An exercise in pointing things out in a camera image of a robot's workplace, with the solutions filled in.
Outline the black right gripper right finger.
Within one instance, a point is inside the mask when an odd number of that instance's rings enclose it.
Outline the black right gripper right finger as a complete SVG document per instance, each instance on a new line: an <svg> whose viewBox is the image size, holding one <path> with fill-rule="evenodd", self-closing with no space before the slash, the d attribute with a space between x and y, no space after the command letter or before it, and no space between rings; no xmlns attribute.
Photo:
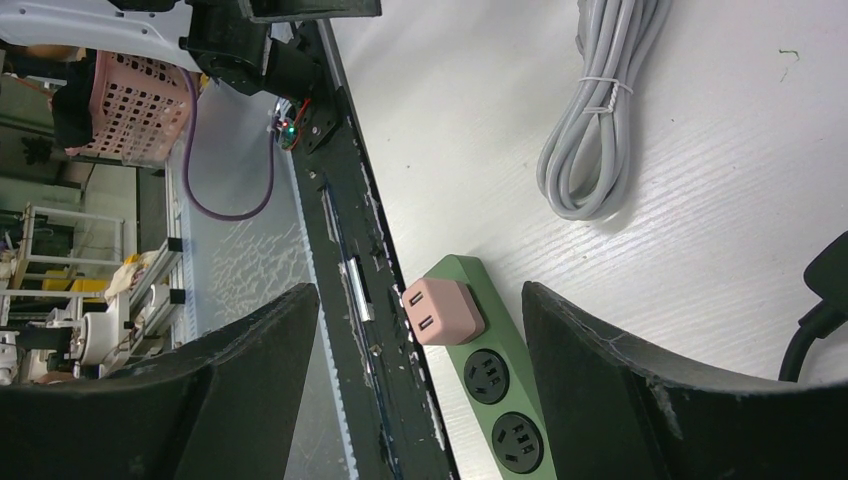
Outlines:
<svg viewBox="0 0 848 480"><path fill-rule="evenodd" d="M561 479L843 479L847 386L803 386L671 352L538 282L522 316Z"/></svg>

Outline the green power strip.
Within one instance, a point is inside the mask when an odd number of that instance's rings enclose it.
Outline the green power strip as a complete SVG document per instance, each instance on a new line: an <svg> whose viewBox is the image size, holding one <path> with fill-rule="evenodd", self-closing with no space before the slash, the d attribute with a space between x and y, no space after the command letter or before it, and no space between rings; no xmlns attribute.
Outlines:
<svg viewBox="0 0 848 480"><path fill-rule="evenodd" d="M483 262L447 255L425 275L470 291L485 323L447 354L462 382L501 479L554 479L555 467L529 352Z"/></svg>

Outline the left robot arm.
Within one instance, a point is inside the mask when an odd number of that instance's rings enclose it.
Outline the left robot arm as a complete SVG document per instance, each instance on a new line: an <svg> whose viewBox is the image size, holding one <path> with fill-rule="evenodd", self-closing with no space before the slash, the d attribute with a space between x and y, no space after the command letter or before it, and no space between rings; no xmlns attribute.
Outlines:
<svg viewBox="0 0 848 480"><path fill-rule="evenodd" d="M381 13L379 1L4 1L1 48L26 63L123 54L303 101L322 82L320 61L274 27Z"/></svg>

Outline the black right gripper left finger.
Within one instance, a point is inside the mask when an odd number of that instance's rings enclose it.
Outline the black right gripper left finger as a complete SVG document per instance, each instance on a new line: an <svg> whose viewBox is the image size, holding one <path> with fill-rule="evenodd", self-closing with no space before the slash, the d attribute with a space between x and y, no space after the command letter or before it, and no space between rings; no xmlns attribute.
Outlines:
<svg viewBox="0 0 848 480"><path fill-rule="evenodd" d="M280 479L320 299L301 283L98 380L1 391L5 479Z"/></svg>

